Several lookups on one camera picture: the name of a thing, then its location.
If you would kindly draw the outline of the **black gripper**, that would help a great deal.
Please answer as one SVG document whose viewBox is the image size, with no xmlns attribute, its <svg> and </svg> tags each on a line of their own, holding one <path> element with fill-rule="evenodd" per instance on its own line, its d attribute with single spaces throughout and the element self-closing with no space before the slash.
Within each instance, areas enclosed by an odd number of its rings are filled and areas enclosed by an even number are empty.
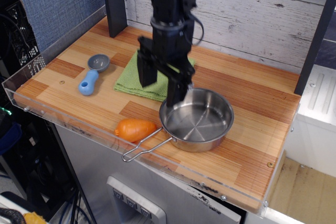
<svg viewBox="0 0 336 224">
<path fill-rule="evenodd" d="M 193 88 L 194 68 L 187 55 L 192 47 L 194 25 L 167 27 L 154 25 L 152 38 L 138 38 L 140 49 L 137 56 L 139 81 L 142 87 L 157 82 L 158 71 L 168 77 L 166 106 L 184 100 Z"/>
</svg>

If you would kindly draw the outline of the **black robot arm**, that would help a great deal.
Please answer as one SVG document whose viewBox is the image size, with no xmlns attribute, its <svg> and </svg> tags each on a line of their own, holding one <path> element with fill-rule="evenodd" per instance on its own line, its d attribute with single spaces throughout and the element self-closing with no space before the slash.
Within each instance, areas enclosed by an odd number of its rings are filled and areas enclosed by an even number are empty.
<svg viewBox="0 0 336 224">
<path fill-rule="evenodd" d="M 151 0 L 152 38 L 139 37 L 137 67 L 142 87 L 157 81 L 158 73 L 168 78 L 166 106 L 184 100 L 192 86 L 194 67 L 188 60 L 194 25 L 191 13 L 196 0 Z"/>
</svg>

